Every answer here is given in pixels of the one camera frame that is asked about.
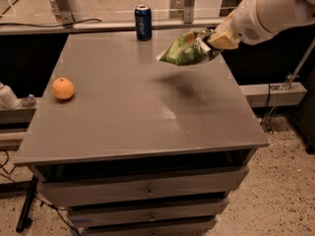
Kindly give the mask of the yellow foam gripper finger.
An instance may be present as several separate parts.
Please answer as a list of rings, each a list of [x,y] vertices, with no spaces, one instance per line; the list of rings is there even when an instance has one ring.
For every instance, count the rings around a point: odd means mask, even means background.
[[[225,35],[229,34],[234,36],[234,32],[230,26],[231,20],[233,18],[234,12],[229,13],[224,20],[216,27],[215,34],[216,35]]]
[[[215,31],[208,39],[208,43],[215,49],[236,49],[240,41],[230,29]]]

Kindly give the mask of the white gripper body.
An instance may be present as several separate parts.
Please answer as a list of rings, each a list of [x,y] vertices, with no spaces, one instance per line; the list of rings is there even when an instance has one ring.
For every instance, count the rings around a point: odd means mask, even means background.
[[[257,5],[258,0],[242,0],[233,11],[230,28],[245,44],[256,45],[274,37],[260,22]]]

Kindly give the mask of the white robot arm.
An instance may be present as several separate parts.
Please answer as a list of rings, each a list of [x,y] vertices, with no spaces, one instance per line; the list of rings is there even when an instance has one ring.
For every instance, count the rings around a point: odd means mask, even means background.
[[[315,24],[315,0],[242,0],[216,28],[208,43],[215,49],[256,45],[279,32]]]

